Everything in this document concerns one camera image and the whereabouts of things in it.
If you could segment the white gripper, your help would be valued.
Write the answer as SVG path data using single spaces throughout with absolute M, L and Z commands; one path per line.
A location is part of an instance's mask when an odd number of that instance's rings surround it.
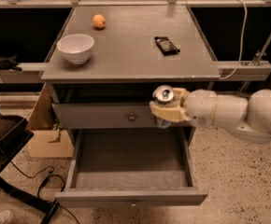
M 197 90 L 191 93 L 183 88 L 174 88 L 174 106 L 158 105 L 150 103 L 151 113 L 159 119 L 171 122 L 182 122 L 185 120 L 184 109 L 188 116 L 188 122 L 193 127 L 209 127 L 213 124 L 218 95 L 214 91 Z

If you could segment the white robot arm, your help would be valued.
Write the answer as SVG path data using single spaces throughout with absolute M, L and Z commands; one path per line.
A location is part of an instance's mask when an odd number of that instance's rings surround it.
M 252 143 L 271 142 L 271 90 L 244 98 L 163 85 L 152 97 L 150 111 L 160 127 L 187 122 L 193 127 L 219 127 Z

